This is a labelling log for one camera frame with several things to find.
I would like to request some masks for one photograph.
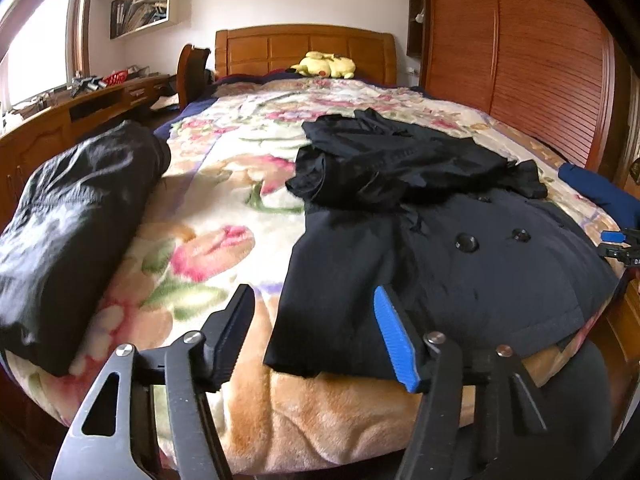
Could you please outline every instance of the yellow plush toy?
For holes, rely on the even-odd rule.
[[[315,51],[307,52],[305,59],[291,68],[302,75],[345,79],[351,79],[356,72],[355,63],[348,57]]]

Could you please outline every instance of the coat button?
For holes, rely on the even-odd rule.
[[[528,242],[531,235],[525,229],[514,229],[511,231],[511,237],[518,242]]]
[[[463,253],[472,253],[478,250],[478,240],[473,235],[460,233],[456,236],[456,248]]]

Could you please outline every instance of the wall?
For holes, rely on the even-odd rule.
[[[124,40],[109,38],[111,1],[91,0],[89,6],[89,68],[95,75],[106,76],[127,66]]]
[[[396,37],[399,82],[407,83],[404,53],[408,0],[180,0],[179,3],[181,22],[178,25],[124,40],[127,65],[149,65],[152,71],[174,73],[180,50],[186,43],[213,49],[216,31],[222,28],[327,23],[391,32]],[[100,3],[99,7],[108,20],[108,10],[105,10],[108,3]],[[108,22],[100,27],[104,30],[101,33],[104,39],[104,35],[108,35]],[[117,48],[109,49],[98,40],[92,45],[99,51],[95,58],[107,55],[109,61],[119,59]],[[209,66],[213,66],[213,56]]]

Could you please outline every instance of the floral blanket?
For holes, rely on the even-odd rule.
[[[262,364],[291,249],[305,228],[303,204],[286,190],[303,121],[372,107],[385,117],[473,137],[510,159],[533,158],[549,199],[598,242],[610,217],[558,180],[561,160],[535,140],[471,108],[408,89],[356,80],[295,79],[226,84],[203,113],[174,124],[172,163],[150,197],[143,223],[90,323],[69,375],[52,377],[14,355],[16,378],[44,410],[69,424],[117,345],[168,344],[223,309],[240,283],[256,311],[238,364],[209,395],[216,429],[234,472],[326,468],[403,448],[419,397],[400,384],[321,374],[303,379]],[[527,358],[538,384],[575,354],[596,317],[574,340]],[[472,419],[466,389],[461,424]],[[164,388],[156,389],[161,448],[172,459]]]

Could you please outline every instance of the metal bolt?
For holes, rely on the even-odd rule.
[[[116,355],[118,357],[126,357],[133,352],[133,345],[131,343],[124,343],[116,348]]]
[[[511,357],[513,355],[513,349],[509,345],[500,345],[495,351],[500,357]]]
[[[200,339],[202,339],[202,334],[197,330],[191,330],[191,332],[187,332],[182,338],[182,340],[188,344],[197,343],[198,341],[200,341]]]
[[[429,332],[427,334],[427,341],[433,345],[441,345],[447,340],[447,336],[445,336],[442,332]]]

